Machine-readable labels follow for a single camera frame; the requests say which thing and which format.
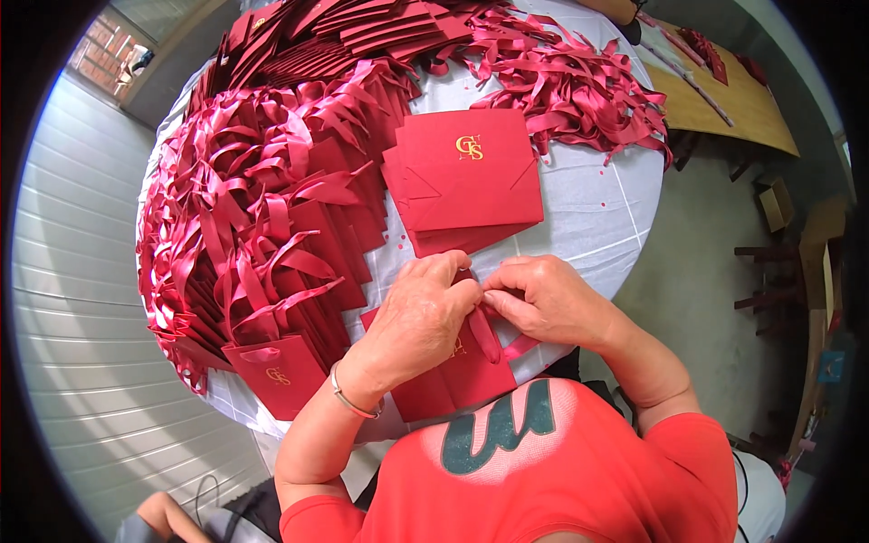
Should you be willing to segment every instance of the gts monogram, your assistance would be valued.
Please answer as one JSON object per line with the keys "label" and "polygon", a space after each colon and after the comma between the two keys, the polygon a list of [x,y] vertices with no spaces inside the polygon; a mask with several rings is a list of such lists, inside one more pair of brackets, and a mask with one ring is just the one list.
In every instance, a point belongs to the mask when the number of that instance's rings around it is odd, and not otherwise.
{"label": "gts monogram", "polygon": [[480,145],[480,135],[462,136],[455,140],[455,148],[459,150],[459,160],[470,158],[471,160],[483,159],[483,147]]}

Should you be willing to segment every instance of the bracelet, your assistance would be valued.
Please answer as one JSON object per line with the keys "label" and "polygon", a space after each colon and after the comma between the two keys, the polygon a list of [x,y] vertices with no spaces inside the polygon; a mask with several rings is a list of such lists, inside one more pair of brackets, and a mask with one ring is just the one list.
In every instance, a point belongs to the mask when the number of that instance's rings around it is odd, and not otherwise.
{"label": "bracelet", "polygon": [[381,400],[377,402],[376,411],[374,411],[373,413],[369,413],[368,411],[362,411],[360,408],[350,403],[350,400],[348,400],[344,396],[344,393],[341,391],[341,387],[338,386],[338,380],[335,378],[336,368],[338,368],[338,362],[332,365],[332,369],[330,369],[328,373],[329,379],[332,381],[332,394],[334,394],[335,397],[338,398],[338,400],[341,400],[341,403],[347,406],[347,409],[358,414],[361,417],[365,417],[366,419],[376,419],[377,417],[379,417],[381,413],[383,413],[383,398],[381,398]]}

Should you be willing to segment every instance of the round table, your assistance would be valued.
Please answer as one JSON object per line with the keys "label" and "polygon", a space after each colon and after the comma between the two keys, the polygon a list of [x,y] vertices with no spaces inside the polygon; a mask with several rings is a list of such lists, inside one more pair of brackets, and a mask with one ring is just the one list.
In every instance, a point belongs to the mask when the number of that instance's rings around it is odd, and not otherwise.
{"label": "round table", "polygon": [[[577,5],[571,0],[518,0],[516,7],[528,13],[552,16],[568,30],[576,30],[598,49],[609,40],[619,38],[619,52],[630,56],[632,73],[640,83],[652,84],[634,49],[621,33],[600,13]],[[184,85],[169,115],[161,123],[156,145],[139,197],[141,213],[151,174],[156,170],[160,145],[182,122],[189,94],[205,66]],[[468,106],[499,89],[490,79],[477,88],[478,80],[464,66],[450,61],[445,76],[421,76],[422,96],[410,104],[415,113],[467,109]],[[661,153],[632,145],[603,166],[606,153],[584,145],[552,142],[549,154],[540,162],[544,221],[513,237],[474,253],[472,270],[482,281],[508,256],[553,254],[570,262],[596,291],[612,299],[625,281],[640,255],[646,235],[658,208],[664,157]],[[362,337],[359,315],[381,305],[401,265],[414,258],[413,249],[392,198],[387,195],[388,230],[385,246],[365,254],[374,280],[362,288],[368,306],[343,313],[350,339]],[[504,321],[494,323],[501,343],[507,345],[519,333]],[[546,366],[571,350],[570,346],[540,344],[510,363],[516,382],[530,381]],[[237,374],[210,369],[208,392],[203,399],[230,419],[258,432],[281,439],[290,423],[275,420]],[[383,415],[366,420],[356,440],[359,443],[397,439],[404,434],[439,420],[407,424],[401,420],[392,398],[387,395]]]}

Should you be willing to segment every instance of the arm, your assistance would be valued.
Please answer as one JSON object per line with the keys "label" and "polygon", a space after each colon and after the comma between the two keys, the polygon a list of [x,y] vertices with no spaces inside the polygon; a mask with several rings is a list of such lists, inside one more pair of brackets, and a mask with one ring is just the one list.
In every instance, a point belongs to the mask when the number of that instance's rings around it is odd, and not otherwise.
{"label": "arm", "polygon": [[[344,396],[371,411],[382,396],[445,361],[465,316],[482,298],[470,279],[452,285],[471,260],[448,251],[405,264],[368,332],[338,362],[335,378]],[[333,495],[349,500],[341,480],[362,417],[326,380],[289,427],[275,461],[281,511],[303,498]]]}
{"label": "arm", "polygon": [[637,4],[631,0],[576,0],[587,8],[599,11],[616,24],[629,24],[637,14]]}
{"label": "arm", "polygon": [[151,494],[136,509],[136,514],[164,540],[168,540],[174,533],[187,543],[211,543],[209,536],[165,492]]}
{"label": "arm", "polygon": [[483,289],[485,302],[523,334],[600,354],[636,404],[641,434],[674,414],[700,412],[676,355],[594,292],[567,262],[552,255],[508,258]]}

